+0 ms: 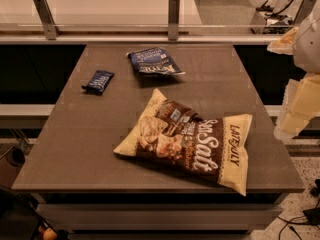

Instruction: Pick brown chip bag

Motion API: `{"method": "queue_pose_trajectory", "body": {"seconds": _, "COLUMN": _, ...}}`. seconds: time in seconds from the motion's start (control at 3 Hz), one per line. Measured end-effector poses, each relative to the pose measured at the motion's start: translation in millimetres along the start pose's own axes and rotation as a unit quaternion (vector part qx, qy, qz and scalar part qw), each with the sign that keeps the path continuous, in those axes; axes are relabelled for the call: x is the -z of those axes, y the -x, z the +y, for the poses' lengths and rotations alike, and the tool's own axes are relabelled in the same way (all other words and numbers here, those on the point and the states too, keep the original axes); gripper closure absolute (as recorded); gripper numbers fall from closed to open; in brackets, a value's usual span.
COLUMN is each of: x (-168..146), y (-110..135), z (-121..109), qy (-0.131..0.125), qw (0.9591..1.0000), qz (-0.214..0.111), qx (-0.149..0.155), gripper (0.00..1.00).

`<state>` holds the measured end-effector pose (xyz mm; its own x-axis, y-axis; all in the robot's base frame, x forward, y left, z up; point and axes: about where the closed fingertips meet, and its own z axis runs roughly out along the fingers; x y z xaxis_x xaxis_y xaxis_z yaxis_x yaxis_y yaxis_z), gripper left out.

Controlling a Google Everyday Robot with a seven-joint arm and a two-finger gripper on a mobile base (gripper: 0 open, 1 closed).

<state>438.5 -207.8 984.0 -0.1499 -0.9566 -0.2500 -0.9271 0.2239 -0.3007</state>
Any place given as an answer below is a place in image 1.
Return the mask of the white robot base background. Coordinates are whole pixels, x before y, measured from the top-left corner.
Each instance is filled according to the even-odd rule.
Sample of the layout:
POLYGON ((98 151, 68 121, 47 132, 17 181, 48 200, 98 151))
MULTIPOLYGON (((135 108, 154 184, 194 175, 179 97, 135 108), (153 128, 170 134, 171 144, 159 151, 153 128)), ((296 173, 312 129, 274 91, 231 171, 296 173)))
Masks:
POLYGON ((253 34, 284 34, 294 27, 294 17, 287 13, 295 0, 277 0, 274 6, 265 1, 255 9, 250 26, 253 34))

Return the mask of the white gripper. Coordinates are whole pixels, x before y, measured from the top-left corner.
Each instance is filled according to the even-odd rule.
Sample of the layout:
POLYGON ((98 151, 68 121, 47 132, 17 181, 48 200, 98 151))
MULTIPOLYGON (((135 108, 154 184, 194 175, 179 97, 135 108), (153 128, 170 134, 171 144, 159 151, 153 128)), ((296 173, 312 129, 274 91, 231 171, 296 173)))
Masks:
POLYGON ((320 8, 314 8, 299 28, 294 27, 272 41, 267 50, 293 54, 295 65, 307 72, 299 81, 289 80, 276 120, 274 136, 289 140, 298 136, 320 112, 320 8))

